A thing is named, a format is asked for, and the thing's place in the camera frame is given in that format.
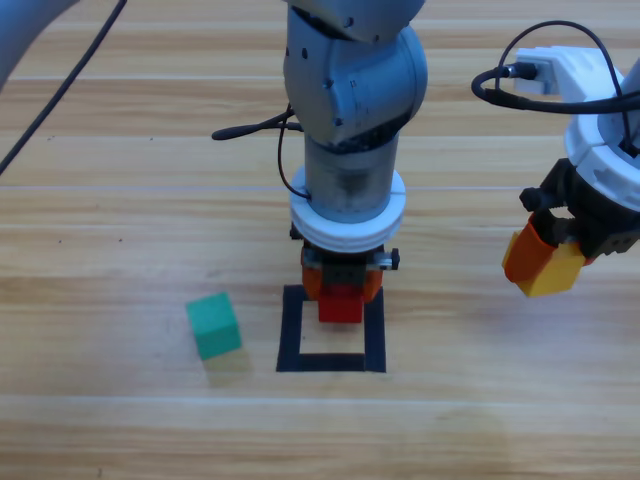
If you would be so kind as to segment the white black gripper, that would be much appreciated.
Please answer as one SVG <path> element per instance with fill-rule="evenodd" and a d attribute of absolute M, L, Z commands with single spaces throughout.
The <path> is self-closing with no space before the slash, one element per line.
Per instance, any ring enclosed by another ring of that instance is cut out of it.
<path fill-rule="evenodd" d="M 397 171 L 391 177 L 390 199 L 374 218 L 356 223 L 344 223 L 324 217 L 308 201 L 290 193 L 290 215 L 294 230 L 309 244 L 301 249 L 302 285 L 308 298 L 317 301 L 323 285 L 329 285 L 329 274 L 322 273 L 321 254 L 339 257 L 355 264 L 355 257 L 374 252 L 389 242 L 399 230 L 405 209 L 405 184 Z M 386 270 L 397 269 L 391 263 L 367 266 L 362 287 L 363 302 L 372 302 L 383 283 Z"/>
<path fill-rule="evenodd" d="M 608 99 L 639 87 L 637 67 L 623 76 L 608 68 L 596 48 L 523 48 L 517 59 L 537 69 L 535 79 L 518 81 L 518 90 L 558 95 L 568 103 Z M 564 135 L 566 157 L 539 187 L 522 192 L 520 200 L 531 216 L 512 235 L 502 267 L 526 296 L 553 293 L 544 271 L 563 243 L 577 243 L 583 266 L 589 266 L 598 256 L 624 253 L 638 241 L 639 155 L 622 147 L 626 128 L 637 147 L 637 111 L 627 121 L 619 114 L 573 116 Z"/>

